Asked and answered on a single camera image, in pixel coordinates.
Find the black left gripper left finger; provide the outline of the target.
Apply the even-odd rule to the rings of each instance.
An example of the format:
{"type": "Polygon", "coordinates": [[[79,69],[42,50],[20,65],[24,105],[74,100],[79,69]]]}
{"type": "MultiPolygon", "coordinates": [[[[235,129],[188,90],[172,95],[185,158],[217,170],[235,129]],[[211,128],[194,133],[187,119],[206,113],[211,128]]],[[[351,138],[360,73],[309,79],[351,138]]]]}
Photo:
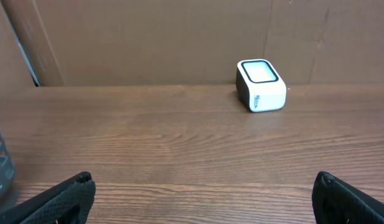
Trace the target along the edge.
{"type": "Polygon", "coordinates": [[[81,172],[0,213],[0,224],[86,223],[95,192],[91,174],[81,172]]]}

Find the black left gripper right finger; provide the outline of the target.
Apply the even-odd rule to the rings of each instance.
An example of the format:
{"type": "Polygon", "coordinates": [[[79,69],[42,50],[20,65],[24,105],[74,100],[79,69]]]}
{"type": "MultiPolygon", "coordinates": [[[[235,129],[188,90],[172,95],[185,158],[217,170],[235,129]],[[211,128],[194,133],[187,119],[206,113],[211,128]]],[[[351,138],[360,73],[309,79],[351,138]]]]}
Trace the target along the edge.
{"type": "Polygon", "coordinates": [[[317,224],[384,224],[384,203],[320,171],[312,189],[317,224]]]}

